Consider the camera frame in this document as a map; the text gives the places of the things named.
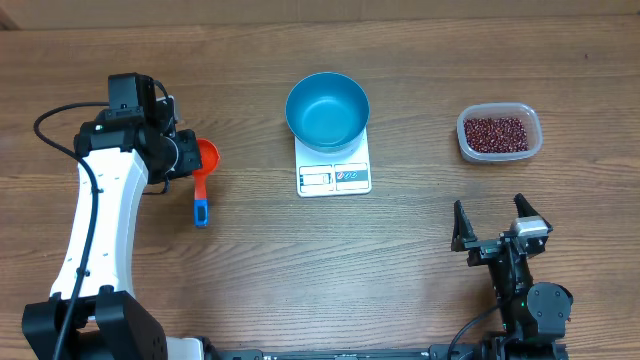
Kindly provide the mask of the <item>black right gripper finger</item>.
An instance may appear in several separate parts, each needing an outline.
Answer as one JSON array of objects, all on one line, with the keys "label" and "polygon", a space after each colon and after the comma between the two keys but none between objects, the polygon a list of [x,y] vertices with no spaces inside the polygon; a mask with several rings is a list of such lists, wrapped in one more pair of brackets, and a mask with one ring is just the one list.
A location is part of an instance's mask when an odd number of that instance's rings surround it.
[{"label": "black right gripper finger", "polygon": [[451,250],[454,252],[462,252],[468,249],[470,243],[478,240],[471,222],[467,217],[462,203],[457,200],[453,205],[454,227],[451,240]]},{"label": "black right gripper finger", "polygon": [[537,216],[545,223],[548,233],[553,231],[553,226],[533,208],[522,193],[518,193],[514,196],[514,204],[519,218]]}]

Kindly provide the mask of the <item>orange measuring scoop blue handle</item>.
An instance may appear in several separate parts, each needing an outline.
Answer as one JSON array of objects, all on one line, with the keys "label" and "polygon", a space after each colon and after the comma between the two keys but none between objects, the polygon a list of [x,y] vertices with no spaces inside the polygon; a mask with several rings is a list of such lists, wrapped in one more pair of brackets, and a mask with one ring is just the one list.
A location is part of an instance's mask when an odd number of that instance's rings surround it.
[{"label": "orange measuring scoop blue handle", "polygon": [[207,178],[217,168],[220,154],[217,147],[210,140],[198,138],[197,144],[201,155],[202,167],[192,173],[194,178],[194,225],[196,227],[206,227],[209,223]]}]

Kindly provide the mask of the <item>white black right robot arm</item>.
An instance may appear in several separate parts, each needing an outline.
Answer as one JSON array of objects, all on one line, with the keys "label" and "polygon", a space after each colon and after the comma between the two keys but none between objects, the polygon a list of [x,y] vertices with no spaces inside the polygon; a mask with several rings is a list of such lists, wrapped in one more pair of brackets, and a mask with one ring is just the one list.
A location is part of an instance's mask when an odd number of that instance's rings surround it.
[{"label": "white black right robot arm", "polygon": [[[451,250],[468,254],[470,267],[487,266],[496,304],[469,321],[447,347],[448,359],[541,359],[569,357],[565,337],[573,295],[555,283],[536,283],[528,260],[545,251],[552,225],[518,193],[514,196],[518,216],[510,228],[495,239],[480,240],[464,212],[453,205]],[[499,312],[502,329],[489,332],[475,346],[459,342],[470,328]]]}]

